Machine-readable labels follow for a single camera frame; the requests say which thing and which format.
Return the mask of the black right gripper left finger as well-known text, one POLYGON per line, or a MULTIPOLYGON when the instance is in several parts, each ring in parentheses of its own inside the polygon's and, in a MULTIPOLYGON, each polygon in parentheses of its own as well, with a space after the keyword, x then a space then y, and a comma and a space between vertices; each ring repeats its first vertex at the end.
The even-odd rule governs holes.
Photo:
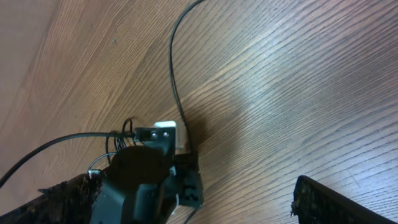
POLYGON ((1 215, 1 224, 86 224, 100 193, 102 175, 80 174, 46 189, 41 196, 1 215))

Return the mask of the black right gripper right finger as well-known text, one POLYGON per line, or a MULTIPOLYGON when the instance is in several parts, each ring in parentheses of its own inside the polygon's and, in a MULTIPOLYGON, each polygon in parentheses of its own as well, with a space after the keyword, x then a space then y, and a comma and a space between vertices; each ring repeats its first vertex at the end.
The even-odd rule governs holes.
POLYGON ((291 215, 300 224, 390 224, 385 218, 325 185, 301 175, 294 188, 291 215))

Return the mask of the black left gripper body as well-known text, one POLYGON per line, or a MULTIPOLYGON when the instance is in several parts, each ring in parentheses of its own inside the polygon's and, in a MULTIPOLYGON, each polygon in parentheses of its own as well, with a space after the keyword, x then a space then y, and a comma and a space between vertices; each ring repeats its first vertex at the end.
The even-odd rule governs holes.
POLYGON ((180 205, 202 207, 197 157, 177 154, 165 131, 136 128, 139 145, 113 153, 105 169, 90 169, 90 176, 104 177, 91 223, 167 223, 180 205))

